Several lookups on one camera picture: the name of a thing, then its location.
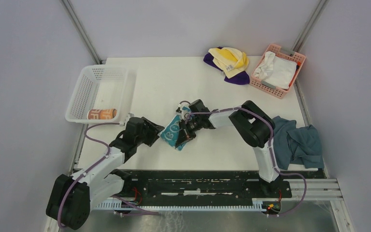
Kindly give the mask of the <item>teal bunny pattern towel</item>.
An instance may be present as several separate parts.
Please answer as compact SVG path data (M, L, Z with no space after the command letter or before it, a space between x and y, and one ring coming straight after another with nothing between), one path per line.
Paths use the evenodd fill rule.
M190 113L190 109L187 106L183 106L183 109L186 109ZM179 122L181 121L180 117L176 114L171 122L165 127L165 129L159 133L159 137L165 141L169 146L175 148L175 143L178 138L180 131ZM178 151L181 151L185 145L182 145L178 148L175 148Z

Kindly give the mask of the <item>cream rabbit text towel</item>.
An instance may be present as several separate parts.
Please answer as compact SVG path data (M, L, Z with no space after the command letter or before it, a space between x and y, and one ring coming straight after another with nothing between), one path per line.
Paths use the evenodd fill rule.
M117 115L115 108L111 109L91 109L87 114L88 120L108 120L113 119Z

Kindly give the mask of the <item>white plastic basket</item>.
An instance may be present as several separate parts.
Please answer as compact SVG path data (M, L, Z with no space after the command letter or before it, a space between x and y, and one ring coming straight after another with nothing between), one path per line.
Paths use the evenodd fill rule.
M128 69L116 65L90 65L82 68L66 109L68 122L94 124L117 122L125 101ZM117 110L108 120L88 120L91 109Z

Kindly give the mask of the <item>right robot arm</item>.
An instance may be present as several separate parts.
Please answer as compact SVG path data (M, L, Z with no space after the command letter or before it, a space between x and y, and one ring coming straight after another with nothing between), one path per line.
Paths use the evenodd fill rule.
M198 99L192 102L188 113L183 113L179 121L179 132L175 147L182 146L196 138L201 129L214 130L233 126L242 139L253 148L259 167L260 192L265 197L272 197L279 191L282 181L277 167L273 148L273 130L275 123L253 101L247 100L241 106L210 111Z

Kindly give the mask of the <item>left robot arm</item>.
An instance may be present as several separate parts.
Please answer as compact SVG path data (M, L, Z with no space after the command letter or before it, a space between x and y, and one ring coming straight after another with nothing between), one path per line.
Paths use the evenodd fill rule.
M105 152L89 167L72 174L61 174L55 180L46 215L60 228L76 230L83 226L90 212L115 195L126 197L134 192L132 177L119 170L140 145L152 146L164 126L145 117L131 117L125 129L110 142L101 142Z

